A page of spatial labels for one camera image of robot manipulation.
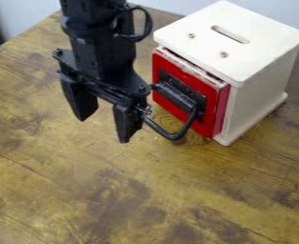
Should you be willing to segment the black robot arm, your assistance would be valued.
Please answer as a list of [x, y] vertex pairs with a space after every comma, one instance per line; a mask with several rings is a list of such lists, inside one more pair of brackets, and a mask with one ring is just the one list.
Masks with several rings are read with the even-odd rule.
[[60, 28], [70, 48], [52, 51], [59, 82], [75, 118], [86, 120], [96, 101], [112, 105], [118, 139], [126, 143], [142, 129], [141, 110], [147, 106], [149, 84], [133, 69], [135, 44], [151, 32], [145, 16], [142, 31], [134, 30], [133, 12], [126, 0], [59, 0]]

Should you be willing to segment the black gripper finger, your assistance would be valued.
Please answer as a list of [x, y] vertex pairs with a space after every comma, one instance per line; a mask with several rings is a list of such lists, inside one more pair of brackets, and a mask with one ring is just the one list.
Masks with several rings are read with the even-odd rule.
[[62, 80], [60, 86], [75, 118], [84, 121], [98, 108], [96, 98], [87, 92], [87, 88], [78, 83]]
[[142, 129], [139, 111], [127, 103], [112, 106], [116, 135], [121, 143], [127, 143], [133, 134]]

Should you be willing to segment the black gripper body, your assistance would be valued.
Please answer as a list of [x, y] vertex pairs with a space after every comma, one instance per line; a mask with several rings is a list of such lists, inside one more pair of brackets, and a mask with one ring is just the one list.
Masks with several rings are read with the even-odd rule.
[[83, 85], [96, 99], [111, 104], [125, 102], [145, 108], [149, 85], [133, 68], [135, 43], [145, 38], [142, 34], [121, 33], [70, 35], [70, 49], [52, 52], [59, 80]]

